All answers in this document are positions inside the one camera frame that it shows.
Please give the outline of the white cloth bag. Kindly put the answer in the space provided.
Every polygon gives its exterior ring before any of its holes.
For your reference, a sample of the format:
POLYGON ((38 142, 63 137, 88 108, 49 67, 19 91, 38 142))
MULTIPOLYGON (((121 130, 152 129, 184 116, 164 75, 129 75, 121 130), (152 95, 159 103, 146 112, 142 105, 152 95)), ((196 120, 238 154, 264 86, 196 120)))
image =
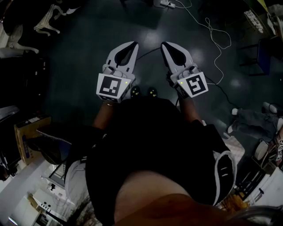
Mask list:
POLYGON ((85 168, 85 162, 81 162, 81 160, 75 161, 68 168, 65 177, 66 196, 74 204, 79 203, 88 196, 85 168))

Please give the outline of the large black case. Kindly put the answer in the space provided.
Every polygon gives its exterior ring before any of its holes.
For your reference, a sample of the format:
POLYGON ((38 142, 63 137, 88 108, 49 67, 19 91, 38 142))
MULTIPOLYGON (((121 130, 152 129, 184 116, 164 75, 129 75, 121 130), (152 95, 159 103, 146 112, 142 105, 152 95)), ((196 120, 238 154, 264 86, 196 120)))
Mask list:
POLYGON ((36 54, 0 58, 0 108, 32 105, 45 97, 50 61, 36 54))

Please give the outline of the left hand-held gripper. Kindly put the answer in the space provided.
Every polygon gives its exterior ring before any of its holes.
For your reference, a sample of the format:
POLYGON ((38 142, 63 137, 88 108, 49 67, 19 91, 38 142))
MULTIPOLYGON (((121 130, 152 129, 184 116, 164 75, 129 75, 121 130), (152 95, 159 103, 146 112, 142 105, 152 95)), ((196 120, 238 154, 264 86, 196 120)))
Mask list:
POLYGON ((98 75, 96 94, 103 101, 120 103, 135 81, 134 71, 139 44, 130 41, 114 48, 108 55, 103 73, 98 75))

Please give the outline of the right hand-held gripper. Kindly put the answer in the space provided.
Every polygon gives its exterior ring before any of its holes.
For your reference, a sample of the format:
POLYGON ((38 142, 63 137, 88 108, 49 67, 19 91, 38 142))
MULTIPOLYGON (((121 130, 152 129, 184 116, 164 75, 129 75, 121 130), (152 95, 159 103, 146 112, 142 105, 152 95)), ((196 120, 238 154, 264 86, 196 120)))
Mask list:
POLYGON ((161 43, 161 53, 170 71, 167 75, 169 84, 181 98, 193 98, 208 91, 204 73, 197 65, 192 65, 193 59, 185 48, 164 41, 161 43))

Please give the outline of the blue chair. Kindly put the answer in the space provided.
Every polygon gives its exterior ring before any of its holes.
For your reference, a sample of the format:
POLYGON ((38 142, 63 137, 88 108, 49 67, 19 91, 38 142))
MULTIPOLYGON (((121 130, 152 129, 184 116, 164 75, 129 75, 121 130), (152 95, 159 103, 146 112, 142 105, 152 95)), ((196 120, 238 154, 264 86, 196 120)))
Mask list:
POLYGON ((240 50, 252 48, 256 48, 256 57, 239 64, 240 67, 258 68, 258 72, 249 72, 249 76, 269 75, 272 57, 283 62, 283 39, 279 36, 260 39, 257 44, 241 47, 240 50))

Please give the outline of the person's chest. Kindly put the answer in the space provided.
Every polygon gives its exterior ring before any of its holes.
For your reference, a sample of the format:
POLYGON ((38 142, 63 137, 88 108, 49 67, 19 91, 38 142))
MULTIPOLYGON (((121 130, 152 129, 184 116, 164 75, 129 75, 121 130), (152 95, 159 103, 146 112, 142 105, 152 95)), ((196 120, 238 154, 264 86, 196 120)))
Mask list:
POLYGON ((151 171, 131 174, 120 188, 114 226, 252 226, 228 213, 199 204, 171 179, 151 171))

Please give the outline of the person's black clothing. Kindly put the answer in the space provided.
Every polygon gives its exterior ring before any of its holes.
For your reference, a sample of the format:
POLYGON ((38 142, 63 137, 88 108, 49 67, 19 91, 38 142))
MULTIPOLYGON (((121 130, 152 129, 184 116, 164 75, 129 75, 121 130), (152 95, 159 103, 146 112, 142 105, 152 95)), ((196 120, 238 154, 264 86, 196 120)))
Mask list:
POLYGON ((97 219, 113 226, 115 199, 132 173, 159 173, 182 186, 193 200, 213 205, 214 151, 230 151, 214 125, 187 122, 161 98, 122 101, 102 134, 91 136, 86 182, 97 219))

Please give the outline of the white mesh panel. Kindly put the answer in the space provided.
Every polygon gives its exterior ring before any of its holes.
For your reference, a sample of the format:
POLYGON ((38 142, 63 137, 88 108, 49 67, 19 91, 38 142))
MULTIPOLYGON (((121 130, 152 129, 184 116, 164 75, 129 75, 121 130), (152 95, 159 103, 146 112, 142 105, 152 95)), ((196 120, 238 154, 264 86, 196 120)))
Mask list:
POLYGON ((263 27, 262 23, 260 22, 260 20, 256 16, 256 14, 252 10, 245 11, 244 15, 245 15, 247 21, 250 23, 251 27, 255 31, 259 32, 260 34, 264 33, 264 27, 263 27))

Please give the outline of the white round appliance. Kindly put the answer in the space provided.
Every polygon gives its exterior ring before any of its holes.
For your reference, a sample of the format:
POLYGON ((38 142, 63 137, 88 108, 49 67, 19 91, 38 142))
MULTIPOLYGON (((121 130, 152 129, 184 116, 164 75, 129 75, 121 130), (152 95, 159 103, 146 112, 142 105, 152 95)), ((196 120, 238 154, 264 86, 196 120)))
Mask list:
POLYGON ((267 153, 268 150, 268 144, 265 141, 261 141, 258 145, 258 147, 256 148, 254 157, 256 158, 256 160, 261 160, 265 154, 267 153))

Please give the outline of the white ornate furniture leg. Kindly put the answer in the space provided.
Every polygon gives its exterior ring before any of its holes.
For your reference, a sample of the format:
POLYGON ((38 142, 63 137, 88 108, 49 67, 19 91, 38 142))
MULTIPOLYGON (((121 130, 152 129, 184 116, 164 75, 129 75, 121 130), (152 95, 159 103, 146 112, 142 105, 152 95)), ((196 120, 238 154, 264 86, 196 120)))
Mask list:
POLYGON ((57 32, 58 34, 60 34, 60 31, 54 27, 52 27, 49 24, 50 19, 53 17, 53 12, 54 10, 58 11, 58 14, 56 16, 54 16, 54 20, 57 20, 61 15, 62 16, 66 16, 67 14, 63 12, 63 10, 55 4, 52 4, 49 8, 49 10, 47 11, 47 13, 43 16, 43 18, 40 20, 40 22, 34 26, 34 30, 39 33, 39 34, 47 34, 47 36, 50 36, 50 32, 47 32, 45 30, 42 29, 48 29, 48 30, 52 30, 57 32))
POLYGON ((17 25, 11 35, 6 34, 0 23, 0 58, 9 58, 23 55, 24 51, 39 53, 36 48, 20 45, 18 42, 23 34, 23 25, 17 25))

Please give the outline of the cardboard box with blue label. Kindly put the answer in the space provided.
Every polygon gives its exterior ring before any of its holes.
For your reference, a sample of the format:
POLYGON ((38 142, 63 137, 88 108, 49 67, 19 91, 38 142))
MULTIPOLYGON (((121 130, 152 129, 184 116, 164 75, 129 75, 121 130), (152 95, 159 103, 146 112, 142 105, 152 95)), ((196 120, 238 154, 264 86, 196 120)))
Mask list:
POLYGON ((39 137, 37 129, 51 123, 51 117, 40 115, 14 125, 15 138, 19 149, 20 157, 25 165, 33 163, 42 157, 41 152, 34 151, 28 147, 28 140, 39 137))

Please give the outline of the white power strip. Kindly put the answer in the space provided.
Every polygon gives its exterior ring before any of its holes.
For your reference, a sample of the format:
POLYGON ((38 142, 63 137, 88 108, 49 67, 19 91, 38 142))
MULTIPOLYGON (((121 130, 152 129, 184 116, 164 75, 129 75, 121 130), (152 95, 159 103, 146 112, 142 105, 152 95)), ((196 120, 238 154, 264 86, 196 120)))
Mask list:
POLYGON ((166 8, 175 8, 175 4, 173 4, 170 0, 160 0, 160 5, 166 7, 166 8))

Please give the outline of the white tote bag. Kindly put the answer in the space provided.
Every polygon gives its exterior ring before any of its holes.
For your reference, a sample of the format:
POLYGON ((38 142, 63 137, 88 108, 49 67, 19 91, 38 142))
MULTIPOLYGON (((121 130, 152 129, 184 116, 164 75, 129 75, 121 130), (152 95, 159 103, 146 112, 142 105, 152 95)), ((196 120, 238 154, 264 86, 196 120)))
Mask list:
POLYGON ((230 149, 230 151, 233 153, 235 161, 238 163, 245 154, 244 147, 234 136, 229 136, 225 132, 223 133, 223 135, 225 138, 223 138, 222 140, 224 141, 225 145, 230 149))

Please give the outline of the person's left forearm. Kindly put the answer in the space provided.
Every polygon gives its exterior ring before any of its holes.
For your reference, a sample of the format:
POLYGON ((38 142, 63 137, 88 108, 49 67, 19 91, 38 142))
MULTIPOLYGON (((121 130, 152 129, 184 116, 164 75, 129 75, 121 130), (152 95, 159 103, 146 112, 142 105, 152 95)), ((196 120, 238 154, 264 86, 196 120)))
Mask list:
POLYGON ((104 102, 97 113, 92 126, 105 130, 110 124, 115 112, 115 103, 104 102))

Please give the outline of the person's right forearm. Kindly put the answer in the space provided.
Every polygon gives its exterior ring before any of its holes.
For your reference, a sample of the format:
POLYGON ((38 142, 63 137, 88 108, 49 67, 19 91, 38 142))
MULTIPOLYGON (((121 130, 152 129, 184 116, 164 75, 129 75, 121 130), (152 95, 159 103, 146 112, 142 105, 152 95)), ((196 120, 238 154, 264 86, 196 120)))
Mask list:
POLYGON ((202 124, 202 120, 195 108, 193 99, 191 97, 185 99, 179 97, 179 105, 180 112, 187 122, 192 123, 193 121, 199 121, 202 124))

